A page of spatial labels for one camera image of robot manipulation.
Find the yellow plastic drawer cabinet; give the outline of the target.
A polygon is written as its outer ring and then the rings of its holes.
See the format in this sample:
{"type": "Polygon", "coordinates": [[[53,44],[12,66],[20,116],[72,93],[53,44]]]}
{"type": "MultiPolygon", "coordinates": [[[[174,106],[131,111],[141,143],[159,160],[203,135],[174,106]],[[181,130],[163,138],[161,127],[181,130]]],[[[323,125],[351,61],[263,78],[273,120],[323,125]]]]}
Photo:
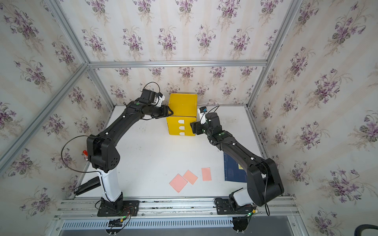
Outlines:
{"type": "Polygon", "coordinates": [[[169,134],[194,136],[191,123],[197,121],[197,94],[173,93],[168,106],[173,111],[166,118],[169,134]]]}

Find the pink sticky pad large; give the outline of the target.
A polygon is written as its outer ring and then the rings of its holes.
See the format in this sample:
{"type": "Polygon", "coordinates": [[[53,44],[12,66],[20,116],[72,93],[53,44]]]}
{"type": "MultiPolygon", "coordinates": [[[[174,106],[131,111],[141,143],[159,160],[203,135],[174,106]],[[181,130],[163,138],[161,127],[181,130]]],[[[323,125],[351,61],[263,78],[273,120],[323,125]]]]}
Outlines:
{"type": "Polygon", "coordinates": [[[188,184],[188,181],[182,177],[180,174],[177,174],[169,185],[177,192],[180,193],[183,188],[188,184]]]}

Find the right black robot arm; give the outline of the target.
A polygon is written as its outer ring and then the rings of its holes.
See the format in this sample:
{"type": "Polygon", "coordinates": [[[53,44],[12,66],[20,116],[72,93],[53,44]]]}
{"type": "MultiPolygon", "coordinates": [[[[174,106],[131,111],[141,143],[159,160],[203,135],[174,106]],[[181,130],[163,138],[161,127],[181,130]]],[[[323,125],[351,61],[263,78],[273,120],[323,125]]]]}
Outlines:
{"type": "Polygon", "coordinates": [[[229,155],[246,173],[247,186],[230,194],[231,206],[255,204],[261,207],[284,193],[275,161],[263,159],[241,145],[230,132],[222,128],[217,113],[202,111],[199,114],[200,121],[191,123],[193,133],[205,134],[211,145],[229,155]]]}

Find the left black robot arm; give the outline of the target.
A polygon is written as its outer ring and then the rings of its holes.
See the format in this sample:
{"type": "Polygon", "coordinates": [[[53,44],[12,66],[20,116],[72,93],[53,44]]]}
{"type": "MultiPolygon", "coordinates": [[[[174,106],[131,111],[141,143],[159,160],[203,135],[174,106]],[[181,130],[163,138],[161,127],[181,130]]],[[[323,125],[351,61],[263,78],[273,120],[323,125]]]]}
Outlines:
{"type": "Polygon", "coordinates": [[[120,162],[120,154],[116,149],[119,140],[146,115],[151,119],[173,115],[169,106],[163,105],[164,100],[165,96],[161,92],[143,89],[141,96],[127,104],[123,113],[107,129],[87,138],[88,159],[98,172],[105,200],[116,202],[122,195],[116,171],[120,162]]]}

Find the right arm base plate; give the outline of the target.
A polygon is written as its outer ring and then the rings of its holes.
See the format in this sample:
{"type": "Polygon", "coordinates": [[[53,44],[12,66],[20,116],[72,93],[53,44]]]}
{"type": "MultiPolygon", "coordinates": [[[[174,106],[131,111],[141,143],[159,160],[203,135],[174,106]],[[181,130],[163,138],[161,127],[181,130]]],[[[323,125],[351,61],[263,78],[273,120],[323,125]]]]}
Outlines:
{"type": "Polygon", "coordinates": [[[246,215],[251,216],[257,213],[257,206],[254,204],[247,204],[244,206],[239,206],[237,203],[230,198],[215,198],[214,204],[216,207],[217,215],[246,215]]]}

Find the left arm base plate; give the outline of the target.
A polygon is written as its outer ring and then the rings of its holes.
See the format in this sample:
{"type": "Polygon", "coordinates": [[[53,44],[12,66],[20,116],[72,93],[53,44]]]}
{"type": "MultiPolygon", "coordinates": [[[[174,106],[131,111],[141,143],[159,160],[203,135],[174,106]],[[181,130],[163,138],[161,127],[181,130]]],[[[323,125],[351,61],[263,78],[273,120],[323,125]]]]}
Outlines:
{"type": "Polygon", "coordinates": [[[101,204],[97,212],[97,217],[110,217],[110,216],[137,216],[140,201],[120,201],[108,202],[101,199],[101,204]]]}

